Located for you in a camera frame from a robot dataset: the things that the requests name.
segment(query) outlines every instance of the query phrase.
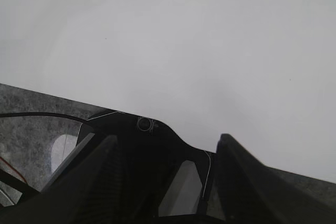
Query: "black cable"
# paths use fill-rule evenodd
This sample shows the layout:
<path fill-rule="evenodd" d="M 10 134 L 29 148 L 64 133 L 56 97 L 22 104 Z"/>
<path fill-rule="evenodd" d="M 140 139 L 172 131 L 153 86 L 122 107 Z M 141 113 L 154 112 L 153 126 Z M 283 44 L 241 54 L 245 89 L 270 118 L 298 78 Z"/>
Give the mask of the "black cable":
<path fill-rule="evenodd" d="M 60 113 L 51 113 L 51 112 L 18 112 L 18 113 L 2 113 L 0 114 L 0 118 L 17 118 L 17 117 L 21 117 L 21 116 L 51 116 L 54 118 L 65 118 L 65 119 L 70 119 L 73 121 L 77 121 L 83 124 L 86 124 L 87 126 L 90 126 L 104 134 L 106 134 L 104 132 L 104 130 L 102 130 L 100 127 L 98 127 L 97 125 L 95 125 L 94 123 L 87 121 L 85 119 L 82 118 L 78 118 L 76 116 L 72 116 L 72 115 L 66 115 L 66 114 L 60 114 Z"/>

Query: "gray speckled surface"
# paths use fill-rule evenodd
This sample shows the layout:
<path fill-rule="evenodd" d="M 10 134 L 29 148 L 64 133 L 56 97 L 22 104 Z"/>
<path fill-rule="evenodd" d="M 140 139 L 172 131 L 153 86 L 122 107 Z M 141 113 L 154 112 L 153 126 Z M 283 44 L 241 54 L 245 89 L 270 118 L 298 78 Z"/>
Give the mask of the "gray speckled surface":
<path fill-rule="evenodd" d="M 87 119 L 103 108 L 0 84 L 0 113 L 56 112 Z M 0 119 L 0 156 L 19 170 L 29 185 L 41 190 L 51 176 L 51 147 L 62 134 L 77 136 L 80 123 L 60 118 Z M 3 162 L 0 168 L 8 171 Z M 18 193 L 4 184 L 12 197 Z M 0 203 L 8 201 L 0 196 Z"/>

